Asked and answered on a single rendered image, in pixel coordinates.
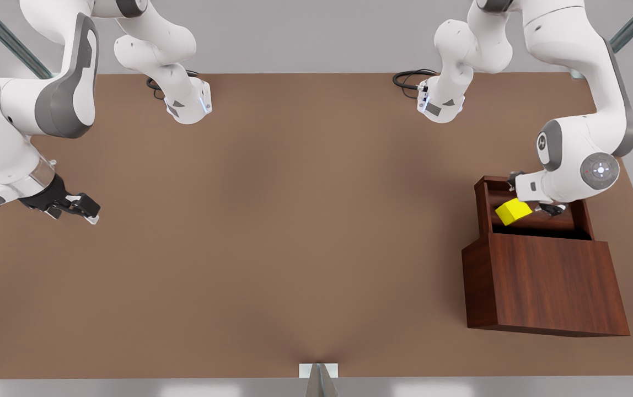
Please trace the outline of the dark wooden cabinet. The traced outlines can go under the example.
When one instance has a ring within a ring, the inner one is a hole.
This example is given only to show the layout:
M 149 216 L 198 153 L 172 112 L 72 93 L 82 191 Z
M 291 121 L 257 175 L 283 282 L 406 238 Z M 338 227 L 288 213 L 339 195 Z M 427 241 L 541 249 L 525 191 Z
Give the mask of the dark wooden cabinet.
M 468 327 L 629 336 L 607 242 L 490 232 L 461 252 Z

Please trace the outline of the yellow square block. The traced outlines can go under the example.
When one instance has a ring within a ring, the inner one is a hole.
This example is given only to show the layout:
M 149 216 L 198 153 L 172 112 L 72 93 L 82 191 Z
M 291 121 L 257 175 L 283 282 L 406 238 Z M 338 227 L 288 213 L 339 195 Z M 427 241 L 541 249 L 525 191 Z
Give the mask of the yellow square block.
M 503 225 L 508 226 L 509 224 L 515 223 L 519 219 L 532 214 L 533 210 L 526 202 L 513 198 L 498 206 L 495 213 L 498 215 Z

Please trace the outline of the white post foot plate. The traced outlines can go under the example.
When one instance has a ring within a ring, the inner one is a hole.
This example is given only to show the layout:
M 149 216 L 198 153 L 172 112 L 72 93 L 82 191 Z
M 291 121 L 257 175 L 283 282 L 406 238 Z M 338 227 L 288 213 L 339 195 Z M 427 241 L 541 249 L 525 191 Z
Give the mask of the white post foot plate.
M 309 378 L 312 372 L 312 367 L 317 365 L 316 363 L 300 363 L 298 366 L 299 378 Z M 339 377 L 339 365 L 337 363 L 321 363 L 320 368 L 328 373 L 329 377 Z

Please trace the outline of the dark wooden drawer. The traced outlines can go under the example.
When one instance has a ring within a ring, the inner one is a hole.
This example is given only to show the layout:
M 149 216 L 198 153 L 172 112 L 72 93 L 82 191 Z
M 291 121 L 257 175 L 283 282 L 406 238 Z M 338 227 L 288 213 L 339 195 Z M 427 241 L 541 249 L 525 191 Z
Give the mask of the dark wooden drawer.
M 516 198 L 516 192 L 509 190 L 506 178 L 483 176 L 474 186 L 479 231 L 501 234 L 531 235 L 566 239 L 594 240 L 588 208 L 584 200 L 570 203 L 566 211 L 558 216 L 550 216 L 544 211 L 533 211 L 525 218 L 506 226 L 495 210 L 507 201 Z

